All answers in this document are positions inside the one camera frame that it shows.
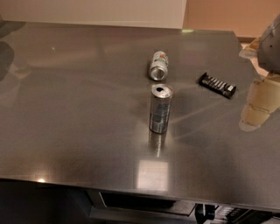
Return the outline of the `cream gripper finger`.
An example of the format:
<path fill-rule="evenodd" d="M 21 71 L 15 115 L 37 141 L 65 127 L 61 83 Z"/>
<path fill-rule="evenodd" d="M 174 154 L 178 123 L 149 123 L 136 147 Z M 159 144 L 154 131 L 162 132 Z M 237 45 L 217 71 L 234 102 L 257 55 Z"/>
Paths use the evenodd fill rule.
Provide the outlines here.
<path fill-rule="evenodd" d="M 240 52 L 239 56 L 244 59 L 253 59 L 257 57 L 260 39 L 255 38 L 250 44 L 245 46 Z"/>
<path fill-rule="evenodd" d="M 280 75 L 269 73 L 251 83 L 239 127 L 243 131 L 260 128 L 280 108 Z"/>

